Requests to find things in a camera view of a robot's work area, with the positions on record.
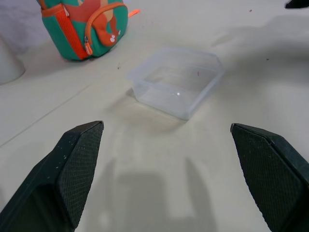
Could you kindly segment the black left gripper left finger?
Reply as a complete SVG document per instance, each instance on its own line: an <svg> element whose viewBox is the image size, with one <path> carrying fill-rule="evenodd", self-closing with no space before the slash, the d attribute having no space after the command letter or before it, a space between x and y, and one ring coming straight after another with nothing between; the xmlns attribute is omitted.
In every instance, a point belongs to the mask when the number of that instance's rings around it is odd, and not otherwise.
<svg viewBox="0 0 309 232"><path fill-rule="evenodd" d="M103 121L65 132L0 213L2 232L73 232L93 183Z"/></svg>

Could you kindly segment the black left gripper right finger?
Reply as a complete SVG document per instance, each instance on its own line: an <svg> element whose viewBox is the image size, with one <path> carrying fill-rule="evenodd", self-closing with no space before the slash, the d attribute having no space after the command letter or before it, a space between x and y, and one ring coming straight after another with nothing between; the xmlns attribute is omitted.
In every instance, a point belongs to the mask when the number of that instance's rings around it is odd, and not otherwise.
<svg viewBox="0 0 309 232"><path fill-rule="evenodd" d="M272 232L309 230L309 164L282 136L230 128L249 191Z"/></svg>

